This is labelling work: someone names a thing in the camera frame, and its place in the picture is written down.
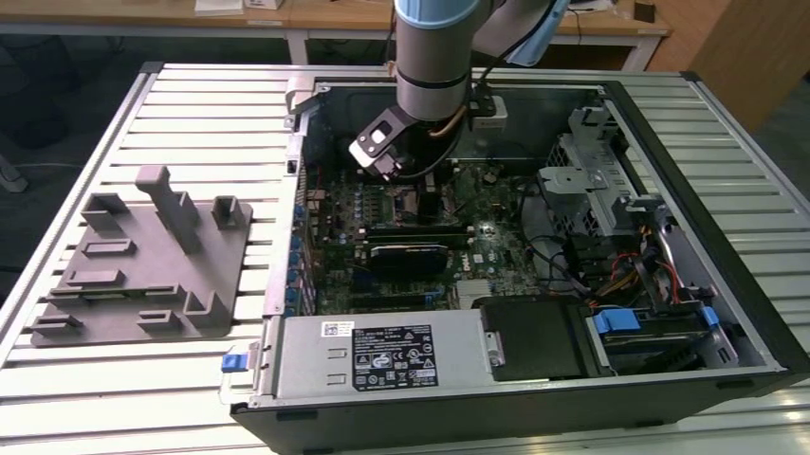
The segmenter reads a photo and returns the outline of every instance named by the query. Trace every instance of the gray 3d printed holder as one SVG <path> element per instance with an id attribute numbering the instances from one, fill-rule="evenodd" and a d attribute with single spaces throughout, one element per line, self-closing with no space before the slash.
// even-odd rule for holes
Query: gray 3d printed holder
<path id="1" fill-rule="evenodd" d="M 135 185 L 154 207 L 92 194 L 86 236 L 32 327 L 36 346 L 221 337 L 231 330 L 253 209 L 233 196 L 197 204 L 165 166 Z"/>

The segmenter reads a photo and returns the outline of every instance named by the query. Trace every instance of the blue plastic clip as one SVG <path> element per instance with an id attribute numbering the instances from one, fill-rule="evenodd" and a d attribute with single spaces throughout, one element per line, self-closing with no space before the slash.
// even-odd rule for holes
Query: blue plastic clip
<path id="1" fill-rule="evenodd" d="M 226 354 L 223 355 L 223 373 L 239 373 L 249 371 L 249 355 L 247 354 Z"/>
<path id="2" fill-rule="evenodd" d="M 606 334 L 608 332 L 618 332 L 628 330 L 641 330 L 642 325 L 638 323 L 636 312 L 630 309 L 602 310 L 594 316 L 597 324 L 597 332 Z"/>
<path id="3" fill-rule="evenodd" d="M 700 311 L 704 313 L 704 318 L 706 319 L 709 327 L 717 327 L 721 325 L 721 318 L 718 318 L 718 313 L 714 311 L 714 308 L 710 306 L 704 306 Z"/>

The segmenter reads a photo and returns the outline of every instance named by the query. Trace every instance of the metal slatted table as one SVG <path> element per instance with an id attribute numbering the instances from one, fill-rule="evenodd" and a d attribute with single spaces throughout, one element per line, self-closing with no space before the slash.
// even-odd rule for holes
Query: metal slatted table
<path id="1" fill-rule="evenodd" d="M 138 75 L 111 127 L 0 310 L 0 445 L 11 453 L 269 453 L 229 415 L 221 358 L 259 335 L 291 78 L 383 77 L 366 67 L 167 64 Z M 810 348 L 810 209 L 702 83 L 677 74 L 502 70 L 528 80 L 621 81 L 800 342 Z M 630 152 L 642 180 L 649 173 Z M 138 166 L 166 164 L 195 201 L 233 194 L 255 208 L 231 333 L 217 340 L 36 349 L 27 327 L 83 235 L 94 191 L 147 202 Z M 233 376 L 237 392 L 253 376 Z M 810 391 L 798 384 L 722 404 L 673 426 L 411 447 L 385 453 L 806 453 Z"/>

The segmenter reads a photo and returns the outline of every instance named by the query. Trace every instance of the power supply label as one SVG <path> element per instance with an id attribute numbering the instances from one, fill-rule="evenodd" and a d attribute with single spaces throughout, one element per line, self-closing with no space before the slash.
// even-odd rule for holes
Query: power supply label
<path id="1" fill-rule="evenodd" d="M 353 354 L 353 385 L 357 391 L 390 391 L 439 385 L 429 325 L 354 329 Z"/>

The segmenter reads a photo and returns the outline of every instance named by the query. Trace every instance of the white label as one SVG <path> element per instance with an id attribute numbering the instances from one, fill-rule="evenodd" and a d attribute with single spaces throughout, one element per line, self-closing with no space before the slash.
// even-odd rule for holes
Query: white label
<path id="1" fill-rule="evenodd" d="M 355 329 L 355 322 L 353 320 L 342 320 L 339 322 L 322 322 L 321 323 L 321 336 L 322 337 L 350 337 L 353 330 Z"/>
<path id="2" fill-rule="evenodd" d="M 281 27 L 282 21 L 249 21 L 249 26 Z"/>
<path id="3" fill-rule="evenodd" d="M 666 35 L 668 30 L 657 30 L 656 28 L 640 28 L 640 35 Z"/>

